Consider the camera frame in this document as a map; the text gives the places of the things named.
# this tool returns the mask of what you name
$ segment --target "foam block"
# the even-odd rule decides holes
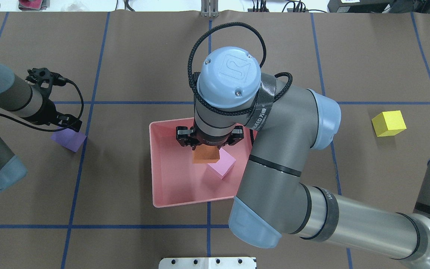
[[[54,132],[51,139],[61,146],[77,152],[81,147],[84,140],[87,138],[83,133],[76,133],[71,129],[64,129],[62,131]]]
[[[217,163],[207,164],[208,168],[215,172],[217,177],[223,179],[225,175],[232,169],[235,165],[235,158],[232,157],[227,151],[220,149],[220,160]]]
[[[220,160],[220,152],[216,146],[198,145],[192,151],[192,163],[216,163]]]
[[[394,136],[406,130],[400,110],[381,112],[371,121],[377,137]]]

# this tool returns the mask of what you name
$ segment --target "pink tray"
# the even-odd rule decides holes
[[[193,164],[191,147],[182,147],[175,139],[176,126],[193,125],[193,118],[155,121],[150,124],[152,160],[152,197],[155,207],[185,205],[233,198],[251,151],[249,129],[236,145],[223,149],[237,161],[220,179],[206,164]]]

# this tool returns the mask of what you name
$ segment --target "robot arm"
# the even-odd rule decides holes
[[[429,206],[417,206],[409,215],[300,184],[309,151],[331,143],[341,111],[335,101],[295,86],[277,102],[260,100],[261,94],[273,96],[285,85],[261,73],[256,60],[240,48],[213,51],[203,63],[196,90],[209,105],[194,102],[189,135],[195,143],[225,145],[235,123],[259,130],[234,198],[232,232],[256,247],[276,247],[281,234],[297,234],[383,254],[412,269],[430,269],[430,211],[421,210],[430,208],[430,164],[419,198]],[[258,113],[257,106],[266,110]],[[223,115],[213,107],[253,109],[248,115]]]
[[[34,85],[28,85],[24,80],[14,75],[10,68],[0,64],[0,108],[34,125],[55,124],[60,126],[61,129],[40,129],[4,114],[0,114],[0,116],[10,118],[37,130],[55,132],[70,128],[78,132],[82,125],[79,120],[82,108],[79,117],[76,118],[70,114],[62,114],[56,111],[54,103],[49,99],[54,85],[75,84],[46,68],[32,69],[28,72],[29,76],[26,80],[34,83]],[[47,83],[48,87],[42,87],[43,83]],[[26,173],[27,170],[22,162],[0,138],[0,192],[22,179]]]

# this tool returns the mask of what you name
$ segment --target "black cable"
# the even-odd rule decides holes
[[[300,12],[300,9],[302,8],[302,2],[299,1],[298,5],[296,5],[296,7],[293,9],[293,12]]]
[[[288,90],[290,89],[290,86],[293,82],[293,75],[288,72],[281,72],[275,75],[275,78],[279,77],[288,77],[288,81],[286,82],[285,87],[283,87],[283,89],[281,89],[281,91],[277,95],[275,95],[273,102],[278,101],[283,95],[285,95],[285,93],[288,92]]]
[[[34,126],[30,125],[30,124],[25,123],[24,121],[19,121],[19,120],[15,119],[15,118],[13,118],[13,117],[10,117],[10,116],[8,116],[8,115],[6,115],[6,114],[0,114],[0,117],[3,117],[3,118],[6,118],[6,119],[9,119],[9,120],[15,121],[15,122],[17,122],[17,123],[19,123],[19,124],[22,124],[22,125],[24,125],[24,126],[26,126],[26,127],[31,128],[31,129],[38,130],[38,131],[43,131],[43,132],[59,132],[59,131],[65,130],[65,129],[67,129],[67,128],[70,128],[70,127],[71,127],[71,126],[73,126],[73,125],[74,125],[78,120],[80,120],[80,119],[81,119],[82,112],[84,111],[84,100],[82,99],[82,93],[81,93],[81,91],[79,90],[79,87],[78,87],[78,86],[77,86],[77,85],[76,85],[72,80],[68,80],[68,79],[66,79],[66,81],[67,81],[67,83],[72,84],[72,85],[75,87],[75,89],[77,90],[77,93],[79,94],[79,98],[81,99],[81,111],[79,112],[79,116],[77,116],[77,120],[76,120],[76,121],[74,121],[73,123],[71,123],[70,125],[68,125],[68,126],[66,126],[66,127],[63,127],[63,128],[59,128],[59,129],[43,129],[43,128],[37,128],[37,127],[34,127]]]
[[[221,24],[219,26],[215,26],[212,29],[208,30],[205,34],[203,34],[197,40],[195,45],[193,45],[193,48],[190,51],[190,55],[188,58],[188,64],[187,64],[188,82],[189,82],[189,86],[193,92],[193,95],[196,97],[198,102],[200,102],[200,104],[205,106],[208,110],[210,110],[211,112],[223,115],[223,116],[239,116],[239,115],[244,115],[244,114],[250,114],[253,112],[253,108],[249,107],[249,108],[242,109],[239,111],[228,112],[228,111],[223,111],[223,110],[217,109],[216,107],[210,105],[198,93],[197,85],[195,83],[195,80],[194,80],[193,74],[192,74],[192,63],[193,63],[193,58],[195,56],[195,53],[196,53],[198,47],[205,40],[205,38],[207,38],[208,36],[210,36],[211,34],[213,34],[214,32],[216,32],[220,29],[233,27],[233,26],[241,26],[241,27],[244,27],[246,29],[249,29],[258,37],[258,39],[260,40],[260,43],[261,43],[261,47],[263,49],[263,59],[260,62],[260,68],[262,68],[263,64],[265,63],[266,57],[267,57],[267,48],[265,46],[265,41],[263,40],[263,38],[261,37],[261,34],[256,29],[254,29],[252,26],[249,26],[248,24],[245,24],[243,22],[229,22],[227,24]],[[282,73],[278,73],[275,75],[275,78],[279,78],[279,77],[288,77],[288,82],[286,83],[285,87],[283,87],[283,89],[275,96],[274,102],[276,102],[278,99],[280,99],[288,91],[288,89],[290,88],[290,86],[292,85],[292,82],[293,82],[293,76],[288,72],[282,72]]]
[[[281,12],[285,12],[285,8],[286,8],[286,6],[288,6],[288,4],[289,3],[293,3],[293,9],[295,9],[295,2],[294,1],[288,1],[286,4],[285,4],[285,6],[283,7],[283,10],[281,11]]]
[[[283,10],[281,12],[285,12],[285,8],[290,3],[293,3],[293,11],[292,12],[303,12],[303,10],[306,8],[306,4],[303,3],[302,1],[291,1],[290,0],[285,4],[285,6],[283,7]]]
[[[128,3],[128,0],[124,0],[124,4],[125,4],[125,6],[128,8],[128,10],[130,10],[130,11],[135,11],[130,5],[129,5],[129,3]]]
[[[255,141],[255,138],[253,136],[253,130],[250,129],[250,141],[251,141],[251,145],[253,145],[253,142]]]
[[[324,10],[303,10],[302,12],[307,12],[307,11],[321,11],[321,12],[324,12],[324,13],[328,13],[328,12],[326,12]]]

